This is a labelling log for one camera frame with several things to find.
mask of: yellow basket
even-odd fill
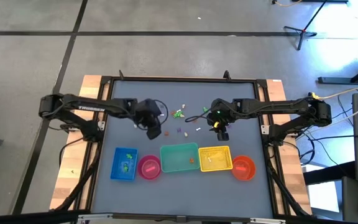
[[[202,172],[233,169],[229,146],[202,147],[198,155]]]

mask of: tripod stand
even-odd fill
[[[311,24],[311,22],[313,21],[313,19],[317,16],[318,12],[321,10],[321,8],[327,3],[327,0],[325,0],[322,5],[320,6],[320,8],[318,8],[317,12],[313,15],[313,17],[310,19],[310,21],[308,22],[308,24],[306,25],[306,27],[304,29],[298,29],[298,28],[294,28],[294,27],[289,27],[289,26],[285,26],[285,29],[291,29],[291,30],[295,30],[295,31],[300,31],[300,39],[299,39],[299,43],[298,43],[298,48],[297,50],[300,50],[302,47],[302,42],[303,42],[303,37],[305,36],[305,34],[309,34],[307,37],[314,37],[317,35],[316,32],[308,32],[306,31],[307,28],[309,27],[309,25]]]

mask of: pink bowl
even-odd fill
[[[156,179],[161,173],[160,159],[153,155],[143,157],[137,165],[137,171],[146,180]]]

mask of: red bowl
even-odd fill
[[[233,159],[231,172],[237,180],[250,180],[256,173],[256,166],[248,156],[237,156]]]
[[[160,159],[153,155],[143,157],[137,165],[137,171],[146,180],[156,179],[161,173]]]

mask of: orange bowl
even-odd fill
[[[256,166],[248,156],[237,156],[233,159],[231,172],[237,180],[250,180],[256,173]]]

